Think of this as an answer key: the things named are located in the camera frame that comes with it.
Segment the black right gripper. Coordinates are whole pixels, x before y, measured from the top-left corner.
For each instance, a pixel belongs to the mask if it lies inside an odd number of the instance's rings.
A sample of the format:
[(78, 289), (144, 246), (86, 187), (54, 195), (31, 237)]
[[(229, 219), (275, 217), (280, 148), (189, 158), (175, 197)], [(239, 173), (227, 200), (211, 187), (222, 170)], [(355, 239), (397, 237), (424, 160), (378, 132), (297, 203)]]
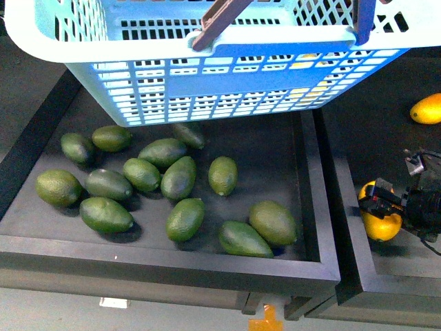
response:
[(411, 183), (401, 197), (393, 184), (377, 178), (368, 183), (365, 197), (358, 201), (362, 211), (380, 219), (404, 206), (404, 229), (423, 241), (436, 241), (440, 234), (440, 153), (419, 150), (405, 158)]

